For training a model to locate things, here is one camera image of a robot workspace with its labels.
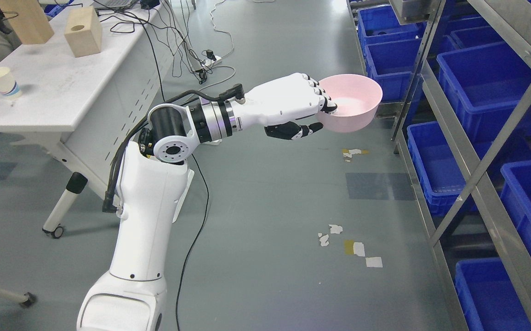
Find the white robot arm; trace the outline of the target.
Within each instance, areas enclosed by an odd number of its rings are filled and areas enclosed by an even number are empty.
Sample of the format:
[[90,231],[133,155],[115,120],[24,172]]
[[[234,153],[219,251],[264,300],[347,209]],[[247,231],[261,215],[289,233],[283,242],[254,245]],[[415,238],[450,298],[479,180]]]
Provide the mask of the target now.
[[150,124],[146,147],[120,145],[110,169],[102,205],[116,212],[120,230],[109,270],[87,292],[77,318],[79,331],[157,331],[165,314],[165,256],[171,224],[177,217],[194,172],[186,159],[199,144],[240,130],[230,100],[244,102],[242,84],[208,103],[160,103],[135,130]]

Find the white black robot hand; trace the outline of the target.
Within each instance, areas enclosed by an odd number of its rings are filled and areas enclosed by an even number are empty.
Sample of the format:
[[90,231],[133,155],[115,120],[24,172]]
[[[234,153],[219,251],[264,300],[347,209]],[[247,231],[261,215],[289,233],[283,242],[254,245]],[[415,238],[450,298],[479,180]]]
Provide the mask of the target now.
[[318,81],[304,73],[293,73],[252,88],[244,103],[230,103],[237,130],[264,127],[267,136],[280,140],[299,140],[323,128],[321,122],[299,125],[295,121],[319,112],[333,114],[337,104]]

